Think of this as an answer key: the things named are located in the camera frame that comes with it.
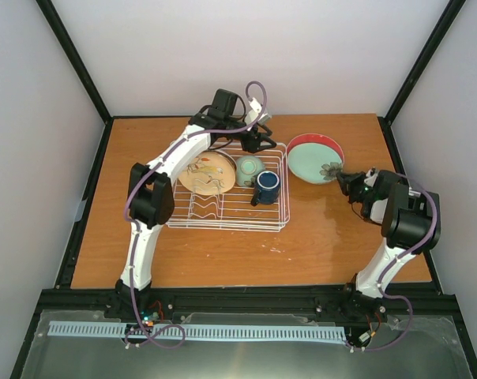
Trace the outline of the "green floral ceramic bowl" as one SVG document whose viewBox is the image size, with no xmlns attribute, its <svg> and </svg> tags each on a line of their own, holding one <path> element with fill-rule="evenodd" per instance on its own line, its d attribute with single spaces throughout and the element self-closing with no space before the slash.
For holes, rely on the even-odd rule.
<svg viewBox="0 0 477 379">
<path fill-rule="evenodd" d="M 235 182 L 240 187 L 253 187 L 256 177 L 265 170 L 263 161 L 256 156 L 241 156 L 236 160 Z"/>
</svg>

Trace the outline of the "dark blue ceramic mug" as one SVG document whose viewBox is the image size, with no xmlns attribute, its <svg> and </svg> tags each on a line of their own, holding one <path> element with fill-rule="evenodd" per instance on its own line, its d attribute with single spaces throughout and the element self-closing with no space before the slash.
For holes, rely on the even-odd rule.
<svg viewBox="0 0 477 379">
<path fill-rule="evenodd" d="M 273 171 L 262 171 L 256 177 L 254 183 L 254 194 L 250 204 L 257 205 L 273 205 L 280 193 L 280 177 Z"/>
</svg>

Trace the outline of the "plain green plate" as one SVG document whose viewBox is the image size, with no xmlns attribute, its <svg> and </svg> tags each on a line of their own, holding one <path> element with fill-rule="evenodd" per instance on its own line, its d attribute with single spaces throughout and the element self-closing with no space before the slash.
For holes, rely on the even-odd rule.
<svg viewBox="0 0 477 379">
<path fill-rule="evenodd" d="M 344 159 L 333 148 L 315 142 L 293 147 L 287 155 L 291 172 L 304 182 L 322 185 L 336 179 L 344 167 Z"/>
</svg>

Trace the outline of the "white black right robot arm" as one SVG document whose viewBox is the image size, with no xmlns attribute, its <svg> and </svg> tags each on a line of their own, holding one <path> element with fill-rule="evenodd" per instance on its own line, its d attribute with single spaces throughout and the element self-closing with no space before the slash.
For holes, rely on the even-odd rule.
<svg viewBox="0 0 477 379">
<path fill-rule="evenodd" d="M 340 312 L 349 319 L 379 312 L 385 290 L 412 259 L 433 249 L 441 234 L 439 195 L 411 188 L 398 173 L 374 168 L 336 175 L 350 205 L 362 205 L 359 215 L 381 227 L 381 245 L 369 264 L 344 286 Z"/>
</svg>

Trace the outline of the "beige bird painted plate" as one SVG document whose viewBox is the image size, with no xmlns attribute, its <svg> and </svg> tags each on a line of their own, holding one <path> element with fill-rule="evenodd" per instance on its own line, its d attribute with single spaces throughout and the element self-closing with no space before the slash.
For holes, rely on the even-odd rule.
<svg viewBox="0 0 477 379">
<path fill-rule="evenodd" d="M 219 195 L 233 188 L 235 167 L 219 154 L 203 152 L 182 170 L 178 180 L 195 194 Z"/>
</svg>

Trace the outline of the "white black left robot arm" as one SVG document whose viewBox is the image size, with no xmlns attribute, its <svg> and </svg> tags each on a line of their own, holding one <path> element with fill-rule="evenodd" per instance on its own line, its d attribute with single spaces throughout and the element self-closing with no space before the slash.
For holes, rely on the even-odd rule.
<svg viewBox="0 0 477 379">
<path fill-rule="evenodd" d="M 263 98 L 248 95 L 243 101 L 245 114 L 233 117 L 239 95 L 219 89 L 211 104 L 193 115 L 179 137 L 158 157 L 146 164 L 136 163 L 130 171 L 128 197 L 123 216 L 131 226 L 130 246 L 125 268 L 115 285 L 122 308 L 135 318 L 143 317 L 150 308 L 151 266 L 156 242 L 163 225 L 175 210 L 173 186 L 182 171 L 220 138 L 239 141 L 242 150 L 257 153 L 275 148 L 271 130 L 266 126 L 266 90 L 259 81 Z"/>
</svg>

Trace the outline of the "floral patterned plate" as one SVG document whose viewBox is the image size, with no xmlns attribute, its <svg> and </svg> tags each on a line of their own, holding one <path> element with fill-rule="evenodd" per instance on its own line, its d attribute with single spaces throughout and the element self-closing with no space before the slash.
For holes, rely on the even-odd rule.
<svg viewBox="0 0 477 379">
<path fill-rule="evenodd" d="M 208 149 L 206 150 L 206 152 L 209 152 L 212 154 L 219 154 L 220 156 L 225 158 L 230 163 L 230 165 L 232 165 L 233 167 L 237 167 L 235 159 L 225 151 Z"/>
</svg>

